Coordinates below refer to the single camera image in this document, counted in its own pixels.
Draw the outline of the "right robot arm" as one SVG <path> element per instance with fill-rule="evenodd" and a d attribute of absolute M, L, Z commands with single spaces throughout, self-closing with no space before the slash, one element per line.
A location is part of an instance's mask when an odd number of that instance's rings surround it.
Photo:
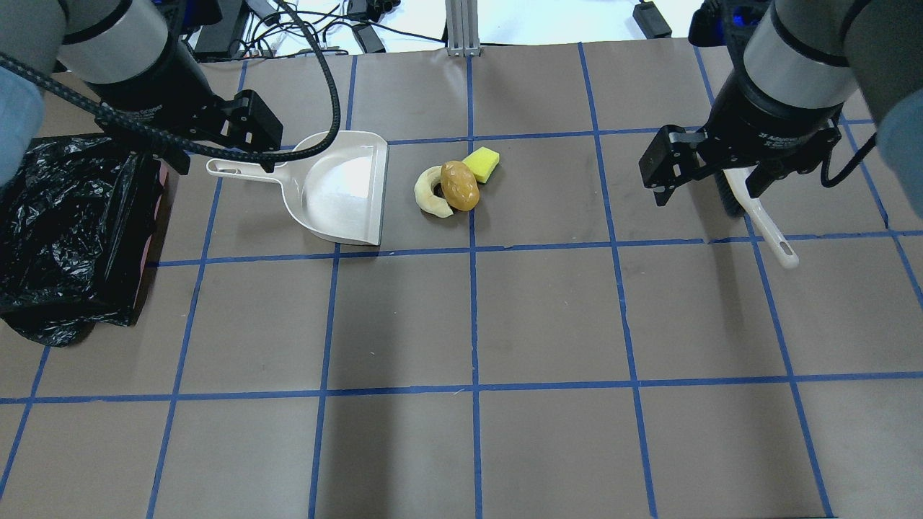
<path fill-rule="evenodd" d="M 725 46 L 732 69 L 706 123 L 664 125 L 639 161 L 643 186 L 666 205 L 676 188 L 745 168 L 751 198 L 789 174 L 821 169 L 841 183 L 872 148 L 921 213 L 919 1 L 705 1 L 688 40 Z M 829 162 L 845 102 L 860 92 L 875 134 L 840 173 Z"/>

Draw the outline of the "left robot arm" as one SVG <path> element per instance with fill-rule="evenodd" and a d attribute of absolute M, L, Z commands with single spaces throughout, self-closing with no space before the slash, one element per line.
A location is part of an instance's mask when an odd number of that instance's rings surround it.
<path fill-rule="evenodd" d="M 283 126 L 256 92 L 218 96 L 151 1 L 2 3 L 2 184 L 19 171 L 44 119 L 34 75 L 62 63 L 101 103 L 138 124 L 97 121 L 142 148 L 176 154 L 186 141 L 276 151 Z M 16 73 L 14 65 L 32 70 Z"/>

